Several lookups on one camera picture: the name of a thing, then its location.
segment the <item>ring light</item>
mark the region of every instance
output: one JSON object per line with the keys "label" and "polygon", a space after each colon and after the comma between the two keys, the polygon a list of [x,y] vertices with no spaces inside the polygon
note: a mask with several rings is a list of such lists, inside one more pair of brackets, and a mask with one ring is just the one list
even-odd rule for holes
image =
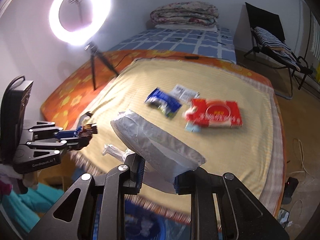
{"label": "ring light", "polygon": [[59,20],[59,10],[63,0],[54,0],[49,12],[49,24],[52,32],[58,39],[72,45],[83,45],[103,25],[110,11],[110,0],[91,0],[92,23],[80,30],[67,31]]}

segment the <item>bolt head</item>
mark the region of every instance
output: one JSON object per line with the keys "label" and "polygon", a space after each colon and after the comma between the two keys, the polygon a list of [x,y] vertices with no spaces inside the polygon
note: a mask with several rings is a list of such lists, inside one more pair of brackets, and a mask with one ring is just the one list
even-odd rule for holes
{"label": "bolt head", "polygon": [[82,180],[89,180],[91,178],[91,175],[89,173],[85,173],[81,176]]}
{"label": "bolt head", "polygon": [[120,165],[120,166],[118,167],[118,170],[120,170],[120,171],[125,171],[127,168],[128,168],[127,165],[122,164],[122,165]]}
{"label": "bolt head", "polygon": [[224,177],[228,180],[233,180],[235,176],[232,173],[228,172],[224,175]]}

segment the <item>striped cloth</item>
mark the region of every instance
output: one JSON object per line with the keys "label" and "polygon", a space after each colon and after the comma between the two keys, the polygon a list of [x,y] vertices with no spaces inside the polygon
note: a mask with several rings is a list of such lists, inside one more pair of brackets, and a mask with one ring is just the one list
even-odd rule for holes
{"label": "striped cloth", "polygon": [[255,27],[254,33],[257,35],[262,46],[270,47],[272,51],[279,55],[285,62],[294,65],[296,69],[300,71],[300,67],[297,65],[296,59],[292,56],[291,49],[288,45],[261,27]]}
{"label": "striped cloth", "polygon": [[267,175],[266,184],[259,197],[260,202],[265,206],[268,211],[275,215],[277,212],[278,199],[282,193],[282,179],[284,167],[284,152],[283,141],[281,132],[281,123],[278,115],[276,103],[274,101],[274,90],[272,87],[264,85],[258,81],[247,78],[243,75],[232,73],[258,90],[268,93],[271,102],[271,111],[273,119],[273,147],[270,166]]}
{"label": "striped cloth", "polygon": [[320,61],[320,25],[316,18],[313,16],[313,41],[311,52],[313,56]]}

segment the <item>blue checkered bedsheet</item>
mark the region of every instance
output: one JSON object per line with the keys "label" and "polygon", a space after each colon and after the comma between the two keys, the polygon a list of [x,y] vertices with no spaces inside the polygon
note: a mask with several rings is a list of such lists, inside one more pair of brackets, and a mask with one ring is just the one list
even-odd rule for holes
{"label": "blue checkered bedsheet", "polygon": [[195,30],[146,30],[122,41],[110,50],[125,49],[173,50],[227,59],[236,63],[233,37],[226,28],[221,28],[217,33]]}

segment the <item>blue snack bag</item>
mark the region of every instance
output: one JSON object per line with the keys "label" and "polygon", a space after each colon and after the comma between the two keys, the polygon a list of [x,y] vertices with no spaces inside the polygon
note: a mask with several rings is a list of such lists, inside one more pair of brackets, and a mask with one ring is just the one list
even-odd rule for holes
{"label": "blue snack bag", "polygon": [[181,107],[177,99],[162,92],[159,88],[153,90],[144,102],[160,109],[166,117],[173,116]]}

